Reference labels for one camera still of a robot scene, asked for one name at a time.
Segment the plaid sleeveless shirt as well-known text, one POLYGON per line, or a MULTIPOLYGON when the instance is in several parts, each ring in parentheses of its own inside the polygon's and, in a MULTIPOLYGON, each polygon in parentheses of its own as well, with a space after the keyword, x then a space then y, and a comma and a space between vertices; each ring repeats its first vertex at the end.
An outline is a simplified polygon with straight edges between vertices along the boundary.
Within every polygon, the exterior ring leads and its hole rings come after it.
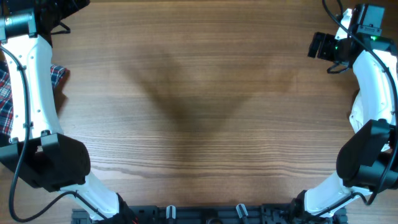
MULTIPOLYGON (((7 63, 1 61, 1 134, 6 136, 11 135, 13 121, 12 90, 8 71, 7 63)), ((60 90, 67 80, 69 69, 52 64, 50 72, 53 90, 60 90)))

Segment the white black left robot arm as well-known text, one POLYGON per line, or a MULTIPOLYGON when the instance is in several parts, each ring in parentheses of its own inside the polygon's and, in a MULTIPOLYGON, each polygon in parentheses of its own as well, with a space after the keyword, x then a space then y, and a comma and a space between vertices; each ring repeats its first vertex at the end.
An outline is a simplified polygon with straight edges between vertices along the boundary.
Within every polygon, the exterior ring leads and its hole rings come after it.
POLYGON ((95 223, 137 223, 122 197, 92 173, 85 145, 64 135, 50 77, 52 36, 63 20, 89 5, 80 1, 3 1, 1 50, 6 56, 13 102, 10 143, 1 163, 14 173, 9 213, 18 180, 70 197, 95 223))

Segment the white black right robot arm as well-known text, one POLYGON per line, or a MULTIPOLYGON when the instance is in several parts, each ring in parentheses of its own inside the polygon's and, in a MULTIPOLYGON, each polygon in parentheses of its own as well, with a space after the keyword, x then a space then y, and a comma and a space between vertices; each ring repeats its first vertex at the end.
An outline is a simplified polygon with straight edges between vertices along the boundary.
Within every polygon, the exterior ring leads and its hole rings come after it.
POLYGON ((291 222, 330 222, 337 211, 360 198, 397 188, 397 48, 391 39, 315 33, 309 57, 347 65, 359 84, 350 122, 354 136, 341 148, 336 170, 320 185, 302 191, 283 212, 291 222))

